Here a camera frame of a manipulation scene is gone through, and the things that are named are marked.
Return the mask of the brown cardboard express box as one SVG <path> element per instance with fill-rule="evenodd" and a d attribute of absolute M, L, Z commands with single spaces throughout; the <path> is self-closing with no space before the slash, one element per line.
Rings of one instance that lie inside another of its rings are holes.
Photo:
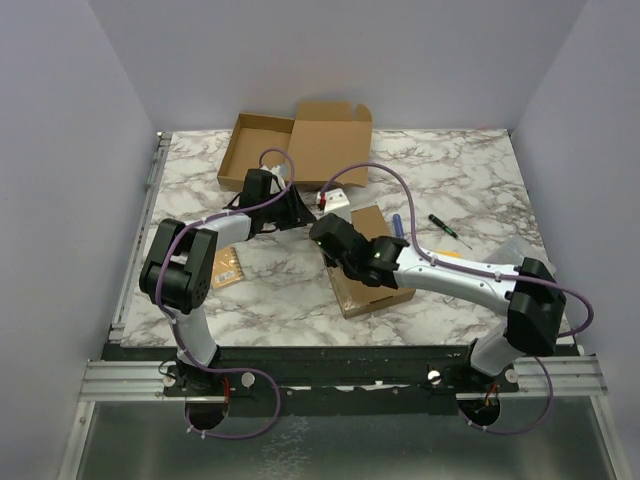
<path fill-rule="evenodd" d="M 293 118 L 241 113 L 218 183 L 240 191 L 247 171 L 259 166 L 259 156 L 276 147 L 292 157 L 296 184 L 319 188 L 336 172 L 369 160 L 372 127 L 369 108 L 349 102 L 301 102 Z"/>

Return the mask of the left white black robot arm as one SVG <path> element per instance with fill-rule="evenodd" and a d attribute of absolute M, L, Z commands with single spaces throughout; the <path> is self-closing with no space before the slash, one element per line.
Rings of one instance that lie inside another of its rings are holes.
<path fill-rule="evenodd" d="M 221 371 L 213 364 L 218 345 L 212 337 L 203 303 L 211 288 L 215 254 L 228 246 L 265 233 L 304 227 L 315 216 L 295 187 L 266 168 L 247 172 L 242 191 L 212 220 L 189 229 L 183 222 L 160 222 L 139 275 L 139 288 L 169 314 L 179 334 L 178 359 L 190 365 L 186 382 L 206 395 L 220 385 Z"/>

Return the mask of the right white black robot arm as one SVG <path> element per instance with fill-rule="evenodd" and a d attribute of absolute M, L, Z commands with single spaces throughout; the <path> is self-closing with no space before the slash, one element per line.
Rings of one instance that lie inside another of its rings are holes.
<path fill-rule="evenodd" d="M 555 353 L 566 297 L 538 260 L 526 258 L 517 266 L 447 262 L 434 254 L 424 258 L 404 239 L 369 240 L 334 214 L 317 220 L 310 238 L 327 266 L 368 287 L 436 292 L 504 316 L 502 323 L 472 342 L 459 367 L 461 383 L 469 390 L 483 390 L 522 356 Z"/>

